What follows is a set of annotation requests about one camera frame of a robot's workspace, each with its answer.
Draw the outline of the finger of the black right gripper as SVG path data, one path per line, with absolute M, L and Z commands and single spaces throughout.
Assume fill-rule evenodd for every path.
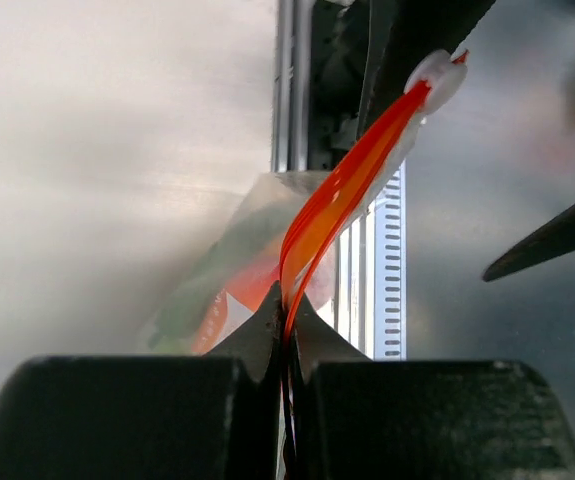
M 402 95 L 428 54 L 453 53 L 494 0 L 371 1 L 365 74 L 358 112 L 362 135 Z
M 495 281 L 575 252 L 575 203 L 513 245 L 483 272 Z

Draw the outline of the green chili pepper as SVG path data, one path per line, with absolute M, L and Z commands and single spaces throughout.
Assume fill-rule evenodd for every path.
M 275 202 L 231 221 L 153 316 L 148 349 L 161 350 L 168 341 L 193 336 L 226 281 L 272 240 L 280 241 L 297 211 L 295 204 Z

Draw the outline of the clear zip top bag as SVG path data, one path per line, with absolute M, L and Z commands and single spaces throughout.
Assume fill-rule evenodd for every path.
M 309 300 L 306 288 L 327 250 L 369 209 L 397 172 L 427 116 L 445 105 L 461 87 L 467 74 L 466 61 L 465 54 L 453 57 L 445 50 L 429 54 L 409 76 L 402 95 L 329 174 L 265 175 L 238 207 L 230 222 L 275 202 L 298 207 L 279 241 L 279 279 L 274 282 L 280 285 L 289 326 L 295 323 L 299 303 Z M 153 330 L 152 318 L 141 335 L 142 351 L 192 354 L 191 343 L 198 331 L 187 340 L 168 341 L 161 350 L 151 351 L 146 342 Z

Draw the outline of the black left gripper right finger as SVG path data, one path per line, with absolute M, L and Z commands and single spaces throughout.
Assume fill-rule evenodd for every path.
M 575 479 L 575 437 L 520 361 L 373 361 L 302 300 L 295 479 Z

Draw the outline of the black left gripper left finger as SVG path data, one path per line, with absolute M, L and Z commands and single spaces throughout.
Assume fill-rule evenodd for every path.
M 0 390 L 0 479 L 271 479 L 280 289 L 202 356 L 42 356 Z

